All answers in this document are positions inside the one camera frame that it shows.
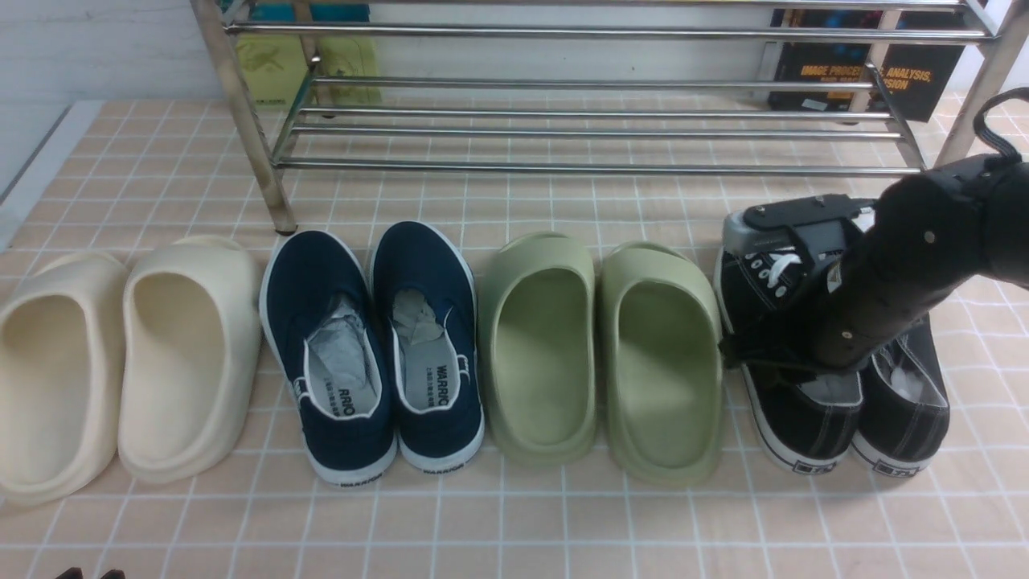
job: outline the green slide sandal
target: green slide sandal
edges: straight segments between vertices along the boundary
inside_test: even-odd
[[[478,284],[483,399],[497,447],[518,463],[560,465],[593,446],[594,285],[590,252],[557,232],[512,241]]]
[[[721,447],[721,327],[711,284],[671,249],[633,242],[605,260],[600,301],[614,460],[657,484],[706,479]]]

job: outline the shoelace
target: shoelace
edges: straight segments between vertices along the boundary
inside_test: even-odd
[[[772,269],[769,272],[769,289],[779,283],[779,278],[786,270],[786,267],[801,262],[801,256],[796,253],[769,253],[769,257],[772,258]]]

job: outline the white wall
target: white wall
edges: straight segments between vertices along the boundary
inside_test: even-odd
[[[991,12],[1009,0],[993,0]],[[212,97],[219,87],[187,0],[8,2],[0,15],[0,101]],[[378,21],[764,26],[760,9],[539,8],[384,5]],[[561,42],[380,40],[394,75],[548,78],[748,78],[753,42]],[[965,55],[955,87],[970,82]],[[1029,83],[1029,50],[1009,83]]]

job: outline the strap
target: strap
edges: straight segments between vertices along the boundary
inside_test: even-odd
[[[972,129],[974,129],[975,135],[1003,156],[998,161],[998,165],[1001,166],[1021,162],[1022,154],[1019,153],[1018,149],[1012,143],[1007,142],[1007,139],[994,133],[986,125],[986,114],[997,105],[1012,99],[1021,99],[1029,102],[1029,86],[1012,88],[989,99],[983,104],[983,108],[979,109],[979,112],[975,113],[975,118],[972,119]]]

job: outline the shoe rack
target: shoe rack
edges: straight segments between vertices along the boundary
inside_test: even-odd
[[[392,4],[418,3],[418,0],[384,0]],[[377,171],[452,171],[537,174],[591,175],[736,175],[736,176],[819,176],[819,177],[898,177],[926,168],[915,135],[908,121],[893,105],[879,70],[890,44],[974,45],[984,60],[974,82],[964,99],[954,126],[943,145],[937,164],[956,160],[967,154],[974,140],[972,118],[987,99],[996,95],[1015,65],[1029,36],[1029,0],[1013,0],[1003,22],[997,24],[987,15],[978,0],[682,0],[682,6],[709,8],[790,9],[859,9],[883,10],[879,29],[829,28],[641,28],[597,26],[503,26],[440,24],[376,24],[313,22],[311,2],[292,0],[296,22],[274,23],[249,21],[252,0],[236,0],[222,11],[217,0],[190,0],[201,33],[207,44],[215,70],[221,80],[239,130],[240,138],[261,194],[268,205],[275,229],[282,234],[296,230],[296,221],[282,186],[282,172],[294,170],[377,170]],[[462,0],[433,0],[434,4],[462,3]],[[521,5],[662,5],[675,0],[476,0],[483,4]],[[957,30],[899,30],[896,28],[903,11],[943,11],[961,15],[963,28]],[[235,40],[240,34],[287,34],[300,37],[308,72],[286,114],[285,122],[274,141],[265,138],[257,118],[253,99],[247,88],[240,63],[236,58]],[[817,42],[868,44],[864,74],[856,82],[776,82],[770,80],[540,80],[489,78],[415,78],[389,76],[328,76],[320,70],[316,37],[474,37],[520,38],[529,40],[764,40],[767,42]],[[336,106],[329,98],[331,86],[379,86],[403,88],[463,88],[503,91],[614,91],[614,92],[847,92],[855,95],[849,110],[838,112],[773,111],[773,110],[533,110],[486,108],[414,108],[406,106]],[[872,95],[881,95],[885,111],[868,111]],[[419,117],[436,118],[536,118],[536,119],[689,119],[689,120],[766,120],[810,122],[873,122],[883,130],[579,130],[579,129],[514,129],[487,126],[425,126],[404,124]],[[340,122],[347,118],[393,118],[391,125]],[[303,156],[294,151],[300,135],[500,138],[500,139],[694,139],[710,140],[808,140],[808,141],[874,141],[894,142],[903,165],[870,166],[774,166],[774,165],[614,165],[614,164],[554,164],[514,161],[438,161],[375,158],[332,158]]]

